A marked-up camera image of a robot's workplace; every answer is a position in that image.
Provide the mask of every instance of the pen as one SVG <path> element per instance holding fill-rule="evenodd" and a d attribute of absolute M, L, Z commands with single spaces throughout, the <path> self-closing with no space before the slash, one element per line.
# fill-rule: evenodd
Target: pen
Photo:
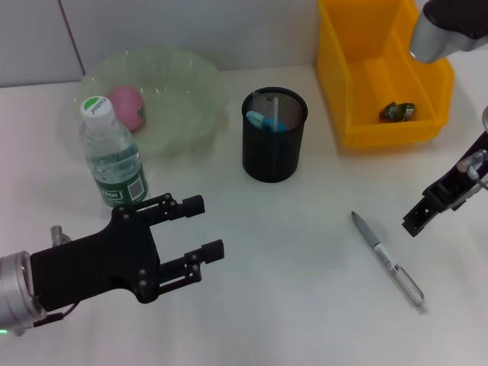
<path fill-rule="evenodd" d="M 408 273 L 397 264 L 390 253 L 388 253 L 383 243 L 376 237 L 376 235 L 374 235 L 366 222 L 354 211 L 352 212 L 352 221 L 362 236 L 366 239 L 368 245 L 374 250 L 384 266 L 388 268 L 388 271 L 395 277 L 412 302 L 416 306 L 422 305 L 424 303 L 424 294 L 419 287 Z"/>

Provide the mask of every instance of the pink ball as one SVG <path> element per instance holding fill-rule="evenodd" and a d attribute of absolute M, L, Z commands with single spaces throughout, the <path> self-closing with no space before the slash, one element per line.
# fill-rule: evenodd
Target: pink ball
<path fill-rule="evenodd" d="M 114 106 L 117 119 L 129 129 L 135 131 L 144 124 L 146 108 L 143 97 L 132 86 L 117 86 L 106 97 Z"/>

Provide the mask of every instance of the plastic bottle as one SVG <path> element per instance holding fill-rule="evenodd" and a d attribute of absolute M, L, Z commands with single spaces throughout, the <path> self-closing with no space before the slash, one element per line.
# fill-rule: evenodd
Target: plastic bottle
<path fill-rule="evenodd" d="M 147 181 L 132 134 L 115 117 L 106 97 L 82 103 L 86 123 L 85 158 L 104 202 L 115 207 L 147 196 Z"/>

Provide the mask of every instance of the white tabletop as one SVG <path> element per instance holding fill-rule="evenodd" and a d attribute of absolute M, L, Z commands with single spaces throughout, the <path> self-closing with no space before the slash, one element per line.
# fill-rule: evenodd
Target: white tabletop
<path fill-rule="evenodd" d="M 464 56 L 453 59 L 456 67 L 465 63 Z M 20 338 L 3 336 L 0 362 L 486 365 L 488 194 L 436 217 L 415 239 L 401 226 L 423 189 L 482 132 L 484 105 L 469 94 L 470 77 L 457 82 L 452 121 L 437 139 L 354 156 L 338 153 L 312 66 L 224 76 L 228 121 L 214 140 L 197 152 L 147 162 L 145 170 L 153 196 L 171 192 L 180 201 L 202 194 L 207 208 L 153 228 L 162 260 L 216 239 L 224 241 L 226 258 L 205 265 L 200 284 L 154 303 L 112 291 L 83 301 L 62 322 Z M 295 90 L 310 109 L 299 168 L 274 185 L 250 178 L 241 165 L 241 103 L 269 85 Z M 486 95 L 488 87 L 476 85 Z M 0 256 L 48 248 L 52 225 L 77 239 L 108 223 L 79 136 L 66 132 L 77 87 L 0 89 Z M 421 287 L 425 313 L 387 276 L 351 222 L 351 210 Z"/>

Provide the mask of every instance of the yellow plastic bin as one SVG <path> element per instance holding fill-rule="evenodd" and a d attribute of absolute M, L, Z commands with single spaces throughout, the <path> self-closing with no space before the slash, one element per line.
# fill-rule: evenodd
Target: yellow plastic bin
<path fill-rule="evenodd" d="M 419 13 L 413 0 L 319 0 L 317 74 L 344 146 L 417 143 L 449 118 L 454 72 L 445 59 L 426 65 L 409 54 Z M 387 104 L 414 103 L 415 120 L 385 123 Z"/>

